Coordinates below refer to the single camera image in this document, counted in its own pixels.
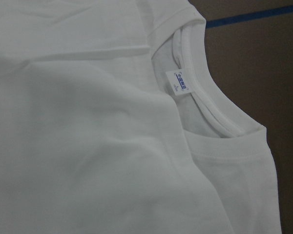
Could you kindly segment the white long-sleeve printed shirt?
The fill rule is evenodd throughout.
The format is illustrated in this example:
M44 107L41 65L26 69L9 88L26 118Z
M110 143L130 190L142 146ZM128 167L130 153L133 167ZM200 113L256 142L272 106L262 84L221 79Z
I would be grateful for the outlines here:
M0 234L279 234L266 128L187 0L0 0Z

